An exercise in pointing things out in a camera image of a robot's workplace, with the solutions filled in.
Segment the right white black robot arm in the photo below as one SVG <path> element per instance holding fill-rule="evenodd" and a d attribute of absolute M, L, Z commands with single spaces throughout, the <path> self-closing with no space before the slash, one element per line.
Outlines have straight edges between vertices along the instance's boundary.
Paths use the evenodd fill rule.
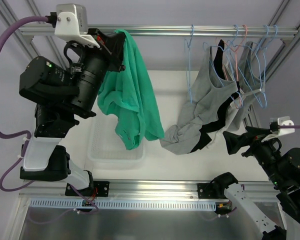
<path fill-rule="evenodd" d="M 248 198 L 230 172 L 212 180 L 213 193 L 218 198 L 227 198 L 244 213 L 262 240 L 300 240 L 300 147 L 282 155 L 278 135 L 270 129 L 257 127 L 248 126 L 241 135 L 225 131 L 223 137 L 229 155 L 247 147 L 242 157 L 254 157 L 273 183 L 273 188 L 279 192 L 276 197 L 286 215 L 286 229 L 267 220 L 267 216 Z"/>

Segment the blue wire hanger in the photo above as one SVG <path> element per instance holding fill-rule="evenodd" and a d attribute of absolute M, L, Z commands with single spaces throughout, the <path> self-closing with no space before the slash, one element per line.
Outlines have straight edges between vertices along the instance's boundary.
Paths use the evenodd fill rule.
<path fill-rule="evenodd" d="M 191 25 L 190 30 L 190 37 L 189 39 L 184 39 L 184 53 L 185 53 L 185 61 L 186 61 L 186 67 L 185 67 L 185 76 L 186 76 L 186 84 L 187 84 L 187 91 L 188 91 L 188 97 L 189 102 L 193 102 L 192 97 L 192 82 L 191 82 L 191 73 L 192 73 L 192 41 L 194 37 L 194 25 Z"/>
<path fill-rule="evenodd" d="M 225 43 L 227 43 L 227 44 L 230 44 L 231 43 L 231 41 L 232 40 L 228 40 L 227 42 L 225 42 Z M 231 52 L 226 52 L 226 51 L 224 51 L 223 53 L 225 53 L 225 56 L 226 56 L 226 59 L 227 59 L 227 62 L 225 63 L 225 64 L 223 64 L 225 67 L 227 67 L 229 70 L 231 69 L 231 68 L 234 68 L 235 67 L 235 54 L 231 51 Z M 241 98 L 242 99 L 244 99 L 244 97 L 246 97 L 246 95 L 244 94 L 244 92 L 240 89 L 240 93 L 241 93 Z"/>

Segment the light grey tank top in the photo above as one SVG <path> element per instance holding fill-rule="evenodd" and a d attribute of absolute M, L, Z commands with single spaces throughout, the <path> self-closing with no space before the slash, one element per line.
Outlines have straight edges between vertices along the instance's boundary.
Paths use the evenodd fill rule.
<path fill-rule="evenodd" d="M 204 148 L 212 139 L 203 126 L 219 120 L 219 107 L 237 90 L 235 81 L 218 75 L 212 47 L 207 47 L 191 86 L 191 96 L 186 98 L 177 123 L 168 128 L 160 140 L 161 147 L 175 155 L 189 154 Z"/>

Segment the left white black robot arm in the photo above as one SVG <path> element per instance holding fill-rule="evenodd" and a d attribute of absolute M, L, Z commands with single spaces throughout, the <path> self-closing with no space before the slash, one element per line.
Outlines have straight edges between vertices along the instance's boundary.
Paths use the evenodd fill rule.
<path fill-rule="evenodd" d="M 24 162 L 20 178 L 29 181 L 65 181 L 83 196 L 94 190 L 92 173 L 78 167 L 60 145 L 69 130 L 79 124 L 76 117 L 88 119 L 96 114 L 92 108 L 107 72 L 125 70 L 122 32 L 104 34 L 97 28 L 88 30 L 96 41 L 89 46 L 69 40 L 64 51 L 74 51 L 79 59 L 64 69 L 44 56 L 38 56 L 20 75 L 19 94 L 36 104 L 34 131 L 23 147 Z"/>

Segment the green tank top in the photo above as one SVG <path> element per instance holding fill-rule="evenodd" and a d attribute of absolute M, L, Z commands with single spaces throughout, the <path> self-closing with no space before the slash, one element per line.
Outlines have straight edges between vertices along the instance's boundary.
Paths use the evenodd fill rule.
<path fill-rule="evenodd" d="M 105 75 L 97 105 L 105 115 L 115 115 L 115 133 L 127 150 L 137 148 L 143 139 L 155 141 L 165 135 L 160 112 L 146 64 L 133 37 L 124 29 L 123 65 L 121 72 Z"/>

